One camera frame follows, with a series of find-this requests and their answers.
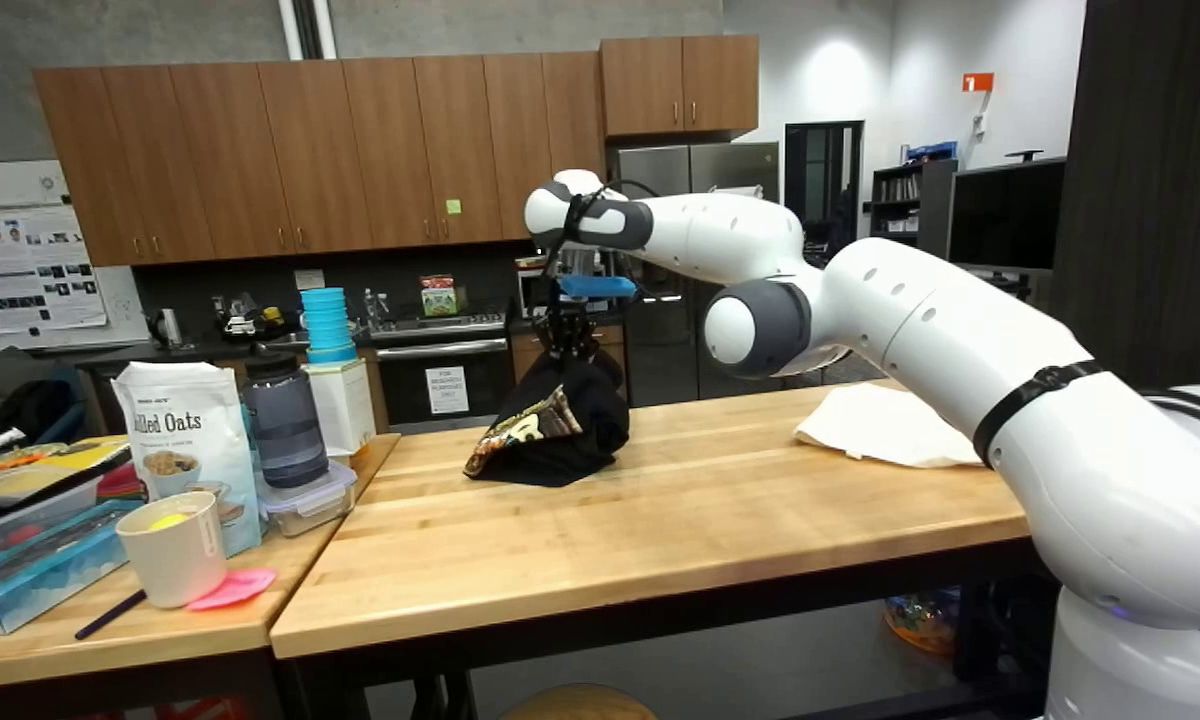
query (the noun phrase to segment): blue container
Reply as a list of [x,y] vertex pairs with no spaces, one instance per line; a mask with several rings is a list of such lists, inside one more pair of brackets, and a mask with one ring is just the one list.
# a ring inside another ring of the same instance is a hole
[[344,363],[357,358],[344,287],[305,287],[310,361]]

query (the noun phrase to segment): white wall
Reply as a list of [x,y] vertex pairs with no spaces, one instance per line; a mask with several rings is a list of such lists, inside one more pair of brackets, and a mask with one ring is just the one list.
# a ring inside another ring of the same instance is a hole
[[[866,122],[866,174],[905,143],[961,142],[964,161],[1069,152],[1084,0],[727,0],[727,27],[759,36],[759,128]],[[964,74],[997,74],[983,142]]]
[[[881,143],[961,142],[964,164],[1014,164],[1009,152],[1069,158],[1084,0],[901,0]],[[997,74],[983,142],[982,97],[961,74]]]

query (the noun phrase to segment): pink sticky note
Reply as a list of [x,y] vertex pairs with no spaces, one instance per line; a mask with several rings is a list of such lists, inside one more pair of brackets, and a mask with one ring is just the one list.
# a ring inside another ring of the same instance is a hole
[[233,570],[214,594],[196,596],[188,607],[210,612],[210,607],[243,605],[243,601],[256,601],[272,585],[276,585],[276,571],[270,571],[270,570]]

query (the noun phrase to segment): box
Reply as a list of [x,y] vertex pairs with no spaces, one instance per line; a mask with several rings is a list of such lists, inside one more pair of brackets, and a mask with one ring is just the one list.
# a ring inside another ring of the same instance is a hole
[[118,522],[141,499],[99,499],[0,553],[0,633],[18,633],[123,565]]
[[299,487],[263,487],[263,515],[282,537],[305,537],[321,523],[348,515],[357,505],[357,473],[327,460],[327,476]]
[[365,361],[305,363],[305,373],[315,401],[326,455],[357,455],[378,433]]

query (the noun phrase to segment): doorway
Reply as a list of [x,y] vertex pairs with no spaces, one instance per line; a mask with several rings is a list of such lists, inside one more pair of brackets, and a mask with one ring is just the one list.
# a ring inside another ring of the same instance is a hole
[[803,259],[828,265],[856,242],[866,122],[789,125],[784,205],[803,226]]

